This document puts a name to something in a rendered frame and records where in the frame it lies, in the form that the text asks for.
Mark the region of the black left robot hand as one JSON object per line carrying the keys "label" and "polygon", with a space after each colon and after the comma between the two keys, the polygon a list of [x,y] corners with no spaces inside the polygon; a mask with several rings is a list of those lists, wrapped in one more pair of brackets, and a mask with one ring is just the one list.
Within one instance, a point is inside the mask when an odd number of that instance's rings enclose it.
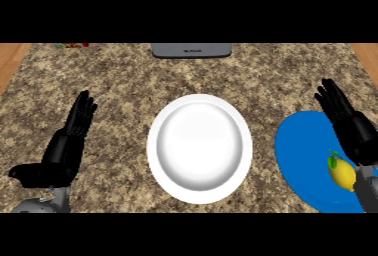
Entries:
{"label": "black left robot hand", "polygon": [[85,136],[97,108],[88,91],[79,92],[64,125],[56,130],[39,163],[16,165],[8,177],[23,188],[60,188],[70,185],[82,159]]}

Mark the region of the yellow lemon with green leaf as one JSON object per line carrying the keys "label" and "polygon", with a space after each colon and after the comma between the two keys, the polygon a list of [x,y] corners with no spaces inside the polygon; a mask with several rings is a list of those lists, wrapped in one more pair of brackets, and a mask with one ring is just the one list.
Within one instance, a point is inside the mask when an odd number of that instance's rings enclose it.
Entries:
{"label": "yellow lemon with green leaf", "polygon": [[336,186],[352,192],[355,183],[354,168],[335,151],[330,152],[327,157],[327,171]]}

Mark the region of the small colourful object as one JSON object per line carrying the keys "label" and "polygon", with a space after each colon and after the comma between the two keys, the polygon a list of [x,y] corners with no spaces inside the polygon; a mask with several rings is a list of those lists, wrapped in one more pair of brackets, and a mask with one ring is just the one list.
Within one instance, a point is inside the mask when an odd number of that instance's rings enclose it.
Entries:
{"label": "small colourful object", "polygon": [[53,45],[59,49],[63,49],[63,48],[87,48],[88,47],[88,43],[54,43]]}

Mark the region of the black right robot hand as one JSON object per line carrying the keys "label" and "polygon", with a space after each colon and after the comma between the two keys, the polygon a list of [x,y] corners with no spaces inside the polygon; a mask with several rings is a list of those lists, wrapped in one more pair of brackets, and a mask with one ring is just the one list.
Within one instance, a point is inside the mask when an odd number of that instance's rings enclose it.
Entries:
{"label": "black right robot hand", "polygon": [[358,165],[378,165],[378,129],[357,111],[332,79],[321,79],[314,98],[330,121],[348,159]]}

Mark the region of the blue plate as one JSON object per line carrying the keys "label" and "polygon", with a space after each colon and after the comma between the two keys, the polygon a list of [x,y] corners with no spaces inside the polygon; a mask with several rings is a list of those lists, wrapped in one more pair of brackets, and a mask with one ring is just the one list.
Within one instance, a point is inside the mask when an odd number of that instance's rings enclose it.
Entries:
{"label": "blue plate", "polygon": [[361,213],[355,194],[332,181],[327,157],[345,157],[330,122],[321,112],[290,114],[274,135],[274,157],[283,179],[299,199],[323,213]]}

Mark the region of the grey flat appliance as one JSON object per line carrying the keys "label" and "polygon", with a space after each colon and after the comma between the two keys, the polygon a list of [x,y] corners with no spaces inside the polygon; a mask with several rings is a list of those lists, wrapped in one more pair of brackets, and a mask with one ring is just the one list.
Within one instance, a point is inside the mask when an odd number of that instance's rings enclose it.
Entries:
{"label": "grey flat appliance", "polygon": [[219,58],[231,53],[231,43],[152,43],[156,58]]}

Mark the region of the white oval plate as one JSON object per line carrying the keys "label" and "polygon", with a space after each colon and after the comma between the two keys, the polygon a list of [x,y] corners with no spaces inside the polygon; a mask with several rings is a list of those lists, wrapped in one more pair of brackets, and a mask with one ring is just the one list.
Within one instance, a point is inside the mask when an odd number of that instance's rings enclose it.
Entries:
{"label": "white oval plate", "polygon": [[224,199],[252,160],[249,127],[231,104],[208,94],[168,103],[150,125],[146,155],[153,178],[175,199],[190,204]]}

